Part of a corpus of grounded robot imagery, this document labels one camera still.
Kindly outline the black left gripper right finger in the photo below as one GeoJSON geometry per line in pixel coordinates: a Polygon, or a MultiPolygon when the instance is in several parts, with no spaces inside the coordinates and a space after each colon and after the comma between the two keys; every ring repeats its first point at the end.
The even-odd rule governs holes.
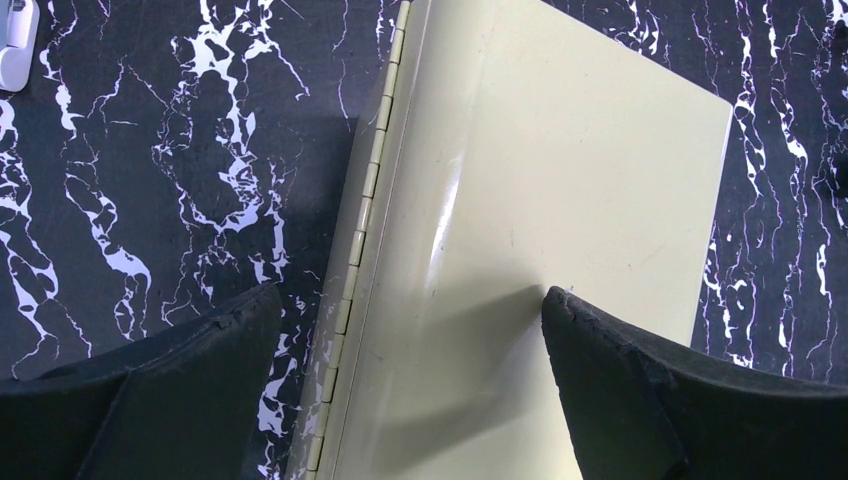
{"type": "Polygon", "coordinates": [[[551,288],[541,326],[586,479],[843,479],[847,390],[740,367],[551,288]]]}

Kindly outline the olive green drawer box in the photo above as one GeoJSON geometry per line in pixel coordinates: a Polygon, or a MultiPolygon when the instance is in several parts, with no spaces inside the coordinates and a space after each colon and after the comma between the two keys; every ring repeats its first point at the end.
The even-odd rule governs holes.
{"type": "Polygon", "coordinates": [[[404,1],[288,479],[577,479],[558,286],[691,341],[732,106],[541,1],[404,1]]]}

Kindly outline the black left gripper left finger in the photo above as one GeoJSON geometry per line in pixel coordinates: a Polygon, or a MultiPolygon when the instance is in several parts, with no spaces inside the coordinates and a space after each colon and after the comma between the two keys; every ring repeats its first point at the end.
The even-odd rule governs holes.
{"type": "Polygon", "coordinates": [[[95,357],[1,384],[5,479],[236,479],[279,340],[273,284],[95,357]]]}

